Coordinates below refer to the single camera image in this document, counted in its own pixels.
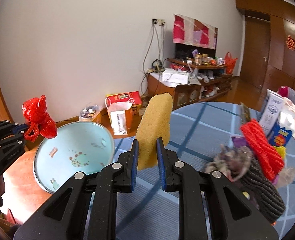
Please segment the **red plastic bag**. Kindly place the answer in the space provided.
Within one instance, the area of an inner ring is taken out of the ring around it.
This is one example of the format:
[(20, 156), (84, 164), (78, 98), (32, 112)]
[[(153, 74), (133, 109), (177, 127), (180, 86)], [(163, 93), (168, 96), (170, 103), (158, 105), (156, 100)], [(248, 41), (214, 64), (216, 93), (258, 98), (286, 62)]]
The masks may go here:
[(31, 98), (22, 104), (22, 115), (28, 126), (24, 139), (35, 142), (39, 135), (53, 139), (57, 136), (57, 127), (47, 112), (46, 96)]

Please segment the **yellow sponge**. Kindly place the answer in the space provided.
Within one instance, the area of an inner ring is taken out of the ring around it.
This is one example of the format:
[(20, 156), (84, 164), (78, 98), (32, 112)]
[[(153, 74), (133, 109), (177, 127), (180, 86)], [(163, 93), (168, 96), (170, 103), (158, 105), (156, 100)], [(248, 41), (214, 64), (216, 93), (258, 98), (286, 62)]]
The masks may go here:
[(139, 170), (157, 165), (156, 142), (161, 137), (163, 144), (168, 144), (172, 110), (173, 97), (169, 93), (158, 94), (150, 99), (135, 135), (139, 142)]

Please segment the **black striped yarn bundle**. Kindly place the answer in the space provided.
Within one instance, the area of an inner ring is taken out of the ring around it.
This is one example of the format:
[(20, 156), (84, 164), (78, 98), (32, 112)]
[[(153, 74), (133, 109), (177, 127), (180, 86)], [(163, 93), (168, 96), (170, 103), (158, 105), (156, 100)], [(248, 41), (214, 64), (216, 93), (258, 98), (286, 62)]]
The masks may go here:
[(241, 191), (250, 195), (250, 202), (273, 224), (284, 212), (285, 204), (275, 186), (262, 173), (256, 159), (244, 176), (234, 182)]

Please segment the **light blue trash bin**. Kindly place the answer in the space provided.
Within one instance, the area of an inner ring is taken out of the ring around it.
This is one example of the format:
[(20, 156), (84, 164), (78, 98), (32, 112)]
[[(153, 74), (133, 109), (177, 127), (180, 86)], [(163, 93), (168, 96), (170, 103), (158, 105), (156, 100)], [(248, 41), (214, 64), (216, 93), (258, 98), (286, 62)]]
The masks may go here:
[(72, 122), (43, 139), (35, 153), (33, 172), (38, 185), (53, 194), (76, 172), (100, 172), (113, 161), (114, 139), (95, 122)]

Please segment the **white orange paper bag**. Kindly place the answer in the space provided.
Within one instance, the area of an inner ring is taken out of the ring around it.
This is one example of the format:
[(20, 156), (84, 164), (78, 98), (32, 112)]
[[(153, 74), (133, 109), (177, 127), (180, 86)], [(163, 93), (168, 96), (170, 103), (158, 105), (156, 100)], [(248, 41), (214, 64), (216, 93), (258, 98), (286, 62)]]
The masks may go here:
[(132, 125), (132, 103), (115, 102), (107, 109), (114, 135), (127, 135)]

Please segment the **purple wrapper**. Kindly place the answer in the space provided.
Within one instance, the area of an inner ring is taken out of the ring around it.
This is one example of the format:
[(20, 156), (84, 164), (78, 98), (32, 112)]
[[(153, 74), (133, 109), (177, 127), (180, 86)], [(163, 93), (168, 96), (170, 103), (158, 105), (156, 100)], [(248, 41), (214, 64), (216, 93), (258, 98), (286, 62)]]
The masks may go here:
[(233, 136), (232, 137), (232, 142), (234, 147), (236, 148), (241, 148), (243, 146), (248, 146), (247, 140), (245, 139), (245, 137), (237, 137), (237, 136)]

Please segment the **clear bag of wrappers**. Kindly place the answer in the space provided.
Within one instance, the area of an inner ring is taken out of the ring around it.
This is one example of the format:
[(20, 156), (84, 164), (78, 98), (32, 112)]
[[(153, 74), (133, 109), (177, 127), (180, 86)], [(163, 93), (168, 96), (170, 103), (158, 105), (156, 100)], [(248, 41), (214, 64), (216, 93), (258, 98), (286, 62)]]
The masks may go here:
[(98, 105), (88, 106), (79, 113), (79, 121), (101, 123), (101, 107)]

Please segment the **red cardboard box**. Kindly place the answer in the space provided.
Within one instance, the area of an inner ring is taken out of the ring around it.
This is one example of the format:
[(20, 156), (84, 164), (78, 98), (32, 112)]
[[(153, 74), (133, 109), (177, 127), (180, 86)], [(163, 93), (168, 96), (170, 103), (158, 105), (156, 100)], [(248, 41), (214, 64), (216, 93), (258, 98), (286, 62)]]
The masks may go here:
[(105, 106), (109, 107), (111, 104), (116, 102), (130, 102), (132, 103), (132, 114), (138, 114), (142, 100), (139, 91), (119, 93), (119, 94), (108, 94), (105, 98)]

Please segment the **dark patterned flat packet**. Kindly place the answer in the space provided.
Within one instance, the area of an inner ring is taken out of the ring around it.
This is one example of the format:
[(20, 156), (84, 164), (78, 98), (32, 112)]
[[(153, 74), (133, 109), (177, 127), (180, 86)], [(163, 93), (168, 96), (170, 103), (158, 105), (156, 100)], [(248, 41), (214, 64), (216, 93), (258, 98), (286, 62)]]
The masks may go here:
[(242, 125), (250, 122), (252, 119), (250, 109), (243, 102), (240, 104), (240, 118)]

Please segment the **wooden tv cabinet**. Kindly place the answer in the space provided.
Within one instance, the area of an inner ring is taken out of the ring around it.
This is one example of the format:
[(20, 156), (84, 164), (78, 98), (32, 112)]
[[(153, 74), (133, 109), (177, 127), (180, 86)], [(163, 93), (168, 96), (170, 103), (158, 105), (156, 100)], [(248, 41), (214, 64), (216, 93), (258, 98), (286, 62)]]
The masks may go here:
[(147, 89), (144, 94), (152, 97), (157, 94), (169, 93), (173, 97), (173, 108), (190, 105), (196, 102), (214, 101), (226, 95), (232, 88), (232, 74), (226, 74), (226, 66), (217, 64), (194, 64), (192, 59), (167, 59), (167, 68), (189, 73), (189, 83), (182, 85), (162, 81), (162, 72), (158, 62), (146, 74)]

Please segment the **red yarn bundle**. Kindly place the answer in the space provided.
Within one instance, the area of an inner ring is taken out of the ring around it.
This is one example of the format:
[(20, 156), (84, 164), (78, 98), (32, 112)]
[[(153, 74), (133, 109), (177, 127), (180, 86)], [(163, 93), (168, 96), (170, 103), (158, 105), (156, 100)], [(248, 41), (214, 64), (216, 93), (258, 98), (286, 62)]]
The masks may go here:
[(284, 168), (284, 160), (276, 149), (269, 144), (257, 120), (252, 119), (241, 125), (240, 130), (258, 160), (263, 175), (269, 181), (274, 181), (279, 172)]

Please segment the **white box on cabinet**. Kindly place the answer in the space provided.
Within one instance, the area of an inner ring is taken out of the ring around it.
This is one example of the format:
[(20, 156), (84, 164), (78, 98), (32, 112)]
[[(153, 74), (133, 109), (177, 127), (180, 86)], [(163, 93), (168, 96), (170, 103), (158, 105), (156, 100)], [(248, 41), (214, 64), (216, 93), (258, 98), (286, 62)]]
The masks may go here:
[(189, 83), (189, 73), (167, 68), (162, 72), (162, 81), (187, 85)]

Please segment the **blue tissue box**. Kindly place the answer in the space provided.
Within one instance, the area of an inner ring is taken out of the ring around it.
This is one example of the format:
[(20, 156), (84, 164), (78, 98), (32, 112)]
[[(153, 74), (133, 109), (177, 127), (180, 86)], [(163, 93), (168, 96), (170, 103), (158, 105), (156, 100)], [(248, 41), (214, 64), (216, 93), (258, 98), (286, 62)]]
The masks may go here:
[(291, 137), (292, 130), (287, 128), (285, 125), (281, 125), (279, 122), (276, 122), (267, 136), (267, 140), (272, 146), (285, 147)]

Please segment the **white tall carton box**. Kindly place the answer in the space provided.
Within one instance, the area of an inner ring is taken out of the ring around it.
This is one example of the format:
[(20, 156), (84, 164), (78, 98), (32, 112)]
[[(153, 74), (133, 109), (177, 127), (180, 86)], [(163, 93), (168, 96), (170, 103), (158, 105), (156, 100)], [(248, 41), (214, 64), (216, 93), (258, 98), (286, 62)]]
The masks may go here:
[(262, 127), (266, 137), (269, 135), (271, 129), (277, 121), (283, 105), (283, 97), (277, 92), (268, 89), (262, 108), (257, 118), (257, 121)]

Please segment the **white mug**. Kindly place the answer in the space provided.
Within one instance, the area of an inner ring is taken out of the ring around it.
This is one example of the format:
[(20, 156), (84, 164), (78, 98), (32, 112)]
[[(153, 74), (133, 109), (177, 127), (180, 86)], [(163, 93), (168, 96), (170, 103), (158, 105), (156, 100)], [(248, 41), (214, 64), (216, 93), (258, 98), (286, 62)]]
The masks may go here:
[(225, 59), (222, 57), (217, 57), (216, 58), (216, 64), (219, 66), (223, 66), (225, 64)]

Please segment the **orange bag on cabinet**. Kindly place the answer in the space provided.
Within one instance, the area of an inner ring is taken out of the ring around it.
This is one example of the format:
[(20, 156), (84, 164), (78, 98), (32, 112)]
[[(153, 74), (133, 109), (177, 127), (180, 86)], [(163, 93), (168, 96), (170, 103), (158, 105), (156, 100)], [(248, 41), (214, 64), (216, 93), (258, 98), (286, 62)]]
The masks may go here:
[(232, 74), (238, 58), (233, 58), (230, 52), (225, 55), (226, 74)]

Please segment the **cloth covered television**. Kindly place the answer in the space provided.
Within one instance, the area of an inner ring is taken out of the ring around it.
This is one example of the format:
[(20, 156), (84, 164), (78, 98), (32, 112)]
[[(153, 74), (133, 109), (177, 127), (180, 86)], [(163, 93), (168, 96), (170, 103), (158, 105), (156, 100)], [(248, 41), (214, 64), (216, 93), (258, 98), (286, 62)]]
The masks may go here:
[(218, 28), (197, 19), (174, 15), (173, 43), (175, 58), (194, 57), (195, 53), (215, 57)]

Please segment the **wooden wardrobe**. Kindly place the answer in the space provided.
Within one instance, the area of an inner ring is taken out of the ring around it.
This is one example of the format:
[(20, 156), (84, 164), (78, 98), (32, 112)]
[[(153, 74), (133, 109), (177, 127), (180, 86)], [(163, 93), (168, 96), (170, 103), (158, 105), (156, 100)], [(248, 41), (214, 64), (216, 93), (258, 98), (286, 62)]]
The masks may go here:
[(245, 17), (240, 78), (260, 89), (295, 90), (295, 6), (283, 0), (235, 0)]

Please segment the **wooden door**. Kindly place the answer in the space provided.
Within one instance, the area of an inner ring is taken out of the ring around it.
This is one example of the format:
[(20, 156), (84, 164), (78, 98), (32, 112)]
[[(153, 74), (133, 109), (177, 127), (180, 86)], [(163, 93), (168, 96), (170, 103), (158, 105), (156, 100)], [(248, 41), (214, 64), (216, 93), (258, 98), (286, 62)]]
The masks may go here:
[(245, 44), (240, 78), (262, 89), (270, 48), (270, 23), (254, 17), (245, 17)]

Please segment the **red double happiness decal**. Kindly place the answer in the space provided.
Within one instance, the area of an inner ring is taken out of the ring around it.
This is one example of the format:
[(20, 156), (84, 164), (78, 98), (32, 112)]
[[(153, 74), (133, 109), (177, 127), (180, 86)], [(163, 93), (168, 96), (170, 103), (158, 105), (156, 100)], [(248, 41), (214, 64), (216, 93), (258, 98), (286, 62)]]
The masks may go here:
[(291, 35), (287, 36), (285, 44), (289, 50), (295, 51), (295, 39)]

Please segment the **wall power outlet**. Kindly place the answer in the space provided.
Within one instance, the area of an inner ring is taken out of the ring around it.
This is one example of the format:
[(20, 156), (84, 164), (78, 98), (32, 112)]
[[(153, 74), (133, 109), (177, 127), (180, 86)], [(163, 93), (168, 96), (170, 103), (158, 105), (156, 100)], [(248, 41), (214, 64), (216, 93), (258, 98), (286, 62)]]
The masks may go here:
[(166, 25), (166, 21), (163, 20), (163, 19), (156, 19), (156, 18), (153, 18), (153, 19), (152, 19), (152, 24), (153, 24), (153, 25), (158, 25), (158, 26), (164, 27), (164, 26)]

